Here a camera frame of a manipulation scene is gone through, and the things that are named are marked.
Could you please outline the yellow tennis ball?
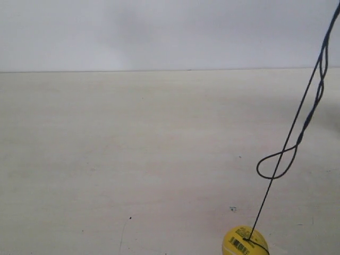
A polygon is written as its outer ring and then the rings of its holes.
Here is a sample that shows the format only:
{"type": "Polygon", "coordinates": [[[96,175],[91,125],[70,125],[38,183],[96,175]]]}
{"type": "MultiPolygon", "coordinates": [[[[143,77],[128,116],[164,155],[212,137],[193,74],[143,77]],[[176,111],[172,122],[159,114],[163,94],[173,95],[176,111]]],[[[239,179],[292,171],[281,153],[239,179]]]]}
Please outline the yellow tennis ball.
{"type": "Polygon", "coordinates": [[[269,247],[263,235],[250,226],[237,226],[228,231],[222,241],[222,255],[268,255],[269,247]]]}

